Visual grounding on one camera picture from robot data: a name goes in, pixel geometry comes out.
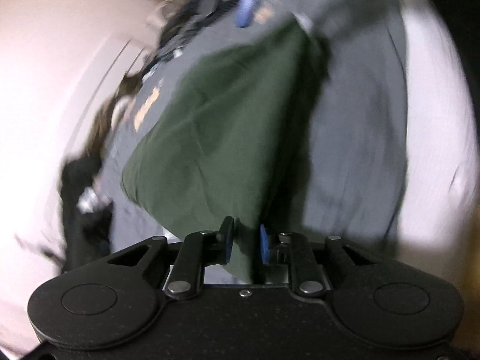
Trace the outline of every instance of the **silver screw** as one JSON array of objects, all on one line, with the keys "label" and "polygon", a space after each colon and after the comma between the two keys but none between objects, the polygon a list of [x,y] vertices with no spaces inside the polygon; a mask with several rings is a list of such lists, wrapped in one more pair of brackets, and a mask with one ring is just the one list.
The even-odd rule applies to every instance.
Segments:
[{"label": "silver screw", "polygon": [[190,283],[183,280],[172,281],[168,286],[168,289],[172,294],[181,294],[187,292],[190,288]]},{"label": "silver screw", "polygon": [[316,295],[323,290],[323,285],[318,281],[304,281],[299,288],[304,294]]},{"label": "silver screw", "polygon": [[253,293],[252,291],[250,291],[249,289],[243,289],[243,290],[241,290],[239,293],[240,293],[240,296],[241,296],[242,298],[248,298],[248,297],[250,297],[250,296],[252,296],[252,295],[254,294],[254,293]]}]

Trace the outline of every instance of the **white wall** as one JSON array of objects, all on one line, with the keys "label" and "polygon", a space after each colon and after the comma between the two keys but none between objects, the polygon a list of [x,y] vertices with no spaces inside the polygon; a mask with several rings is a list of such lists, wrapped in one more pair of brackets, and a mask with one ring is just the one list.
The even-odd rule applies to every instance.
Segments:
[{"label": "white wall", "polygon": [[[55,274],[50,262],[20,249],[13,236],[34,242],[40,233],[48,233],[48,223],[38,218],[51,190],[51,173],[57,172],[52,161],[61,158],[69,138],[59,131],[59,117],[69,107],[82,73],[113,33],[154,47],[158,30],[148,28],[145,20],[156,4],[0,0],[0,305],[25,310],[31,292]],[[8,325],[3,306],[0,341]],[[18,321],[17,314],[11,315]],[[14,341],[28,348],[35,336],[32,341],[26,314],[23,322],[23,330],[16,333],[28,337]]]}]

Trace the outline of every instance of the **green cloth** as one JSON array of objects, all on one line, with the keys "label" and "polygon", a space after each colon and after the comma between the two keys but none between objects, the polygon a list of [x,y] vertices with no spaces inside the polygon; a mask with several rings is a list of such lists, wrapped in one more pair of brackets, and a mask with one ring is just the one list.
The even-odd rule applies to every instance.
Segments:
[{"label": "green cloth", "polygon": [[227,215],[239,218],[245,227],[226,268],[251,282],[259,225],[325,67],[320,43],[294,19],[256,44],[204,57],[129,159],[124,192],[181,239],[218,230]]}]

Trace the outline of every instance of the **silver object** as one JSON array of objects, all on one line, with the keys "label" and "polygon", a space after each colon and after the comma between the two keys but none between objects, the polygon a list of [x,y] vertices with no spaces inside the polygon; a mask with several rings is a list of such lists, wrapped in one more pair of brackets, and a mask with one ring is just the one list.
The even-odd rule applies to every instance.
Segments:
[{"label": "silver object", "polygon": [[191,285],[189,282],[184,280],[172,281],[167,287],[172,294],[181,294],[187,292]]},{"label": "silver object", "polygon": [[316,295],[323,290],[323,285],[318,281],[304,281],[299,288],[304,294]]},{"label": "silver object", "polygon": [[249,289],[243,289],[239,293],[242,298],[248,298],[253,295],[253,292],[250,291]]}]

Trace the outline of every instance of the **blue object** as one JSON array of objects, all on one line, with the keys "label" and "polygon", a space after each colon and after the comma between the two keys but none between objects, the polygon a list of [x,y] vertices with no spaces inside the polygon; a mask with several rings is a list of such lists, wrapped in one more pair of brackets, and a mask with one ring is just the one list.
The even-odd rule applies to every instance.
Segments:
[{"label": "blue object", "polygon": [[268,249],[268,237],[264,225],[260,225],[260,253],[262,255],[263,265],[270,262],[270,251]]},{"label": "blue object", "polygon": [[254,13],[258,0],[240,0],[237,8],[237,27],[248,27],[254,20]]}]

